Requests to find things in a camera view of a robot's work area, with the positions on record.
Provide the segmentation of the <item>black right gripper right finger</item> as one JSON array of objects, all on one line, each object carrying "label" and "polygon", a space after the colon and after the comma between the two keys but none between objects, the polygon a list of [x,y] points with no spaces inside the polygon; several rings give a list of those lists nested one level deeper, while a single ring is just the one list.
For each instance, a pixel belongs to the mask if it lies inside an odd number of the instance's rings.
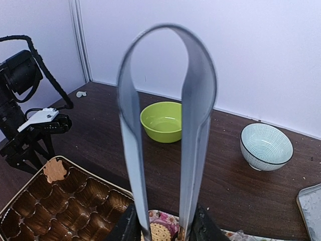
[{"label": "black right gripper right finger", "polygon": [[207,214],[206,209],[197,204],[194,220],[191,227],[191,241],[229,241],[217,224]]}]

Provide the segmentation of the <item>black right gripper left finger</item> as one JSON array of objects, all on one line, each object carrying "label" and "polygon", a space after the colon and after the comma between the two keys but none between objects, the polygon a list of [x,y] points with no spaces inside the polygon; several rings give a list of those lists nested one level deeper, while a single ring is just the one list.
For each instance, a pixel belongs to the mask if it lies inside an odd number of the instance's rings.
[{"label": "black right gripper left finger", "polygon": [[139,241],[141,240],[141,225],[134,204],[130,204],[119,221],[107,235],[110,241]]}]

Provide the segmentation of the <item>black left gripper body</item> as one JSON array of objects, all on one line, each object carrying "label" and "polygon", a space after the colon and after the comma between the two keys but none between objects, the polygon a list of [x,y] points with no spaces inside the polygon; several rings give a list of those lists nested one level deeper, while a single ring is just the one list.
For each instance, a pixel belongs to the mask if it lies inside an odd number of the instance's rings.
[{"label": "black left gripper body", "polygon": [[51,134],[41,129],[23,131],[1,148],[1,156],[11,167],[32,175],[43,167],[37,154],[46,160],[55,156]]}]

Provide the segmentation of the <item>brown flower cookie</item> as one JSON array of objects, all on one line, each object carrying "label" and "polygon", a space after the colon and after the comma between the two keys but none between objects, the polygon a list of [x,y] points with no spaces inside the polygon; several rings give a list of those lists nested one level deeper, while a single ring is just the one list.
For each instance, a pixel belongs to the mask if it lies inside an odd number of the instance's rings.
[{"label": "brown flower cookie", "polygon": [[47,182],[53,183],[64,180],[67,175],[67,170],[63,166],[62,160],[52,158],[45,164],[43,173],[47,178]]}]

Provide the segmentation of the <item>gold cookie tin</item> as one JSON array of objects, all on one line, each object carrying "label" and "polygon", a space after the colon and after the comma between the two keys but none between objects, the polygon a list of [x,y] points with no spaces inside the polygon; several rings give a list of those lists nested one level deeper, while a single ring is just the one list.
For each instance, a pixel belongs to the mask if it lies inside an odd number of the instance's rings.
[{"label": "gold cookie tin", "polygon": [[104,240],[132,193],[63,156],[62,180],[39,170],[1,211],[1,240]]}]

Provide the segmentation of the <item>metal serving tongs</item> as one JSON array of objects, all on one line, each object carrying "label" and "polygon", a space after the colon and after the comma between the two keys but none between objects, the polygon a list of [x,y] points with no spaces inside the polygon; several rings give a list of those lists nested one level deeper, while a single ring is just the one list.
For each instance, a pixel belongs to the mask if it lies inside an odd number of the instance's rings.
[{"label": "metal serving tongs", "polygon": [[128,47],[117,78],[117,97],[123,149],[130,186],[143,238],[151,240],[143,165],[140,104],[133,85],[130,64],[136,45],[148,34],[170,29],[183,41],[188,68],[182,88],[182,141],[179,207],[179,236],[188,240],[202,183],[211,112],[216,100],[217,77],[213,61],[201,40],[188,29],[175,24],[160,24],[140,33]]}]

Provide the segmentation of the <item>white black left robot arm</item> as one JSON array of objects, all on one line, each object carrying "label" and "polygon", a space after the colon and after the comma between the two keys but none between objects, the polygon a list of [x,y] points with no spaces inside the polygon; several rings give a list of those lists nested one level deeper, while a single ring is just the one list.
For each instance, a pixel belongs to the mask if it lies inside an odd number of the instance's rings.
[{"label": "white black left robot arm", "polygon": [[[60,113],[74,104],[46,67],[27,35],[11,35],[1,41],[24,40],[22,50],[1,63],[1,132],[7,139],[1,156],[13,168],[36,174],[43,166],[39,156],[46,160],[55,156],[51,136],[70,130],[72,121]],[[65,101],[61,107],[30,108],[23,112],[20,104],[36,93],[40,81],[47,78]]]}]

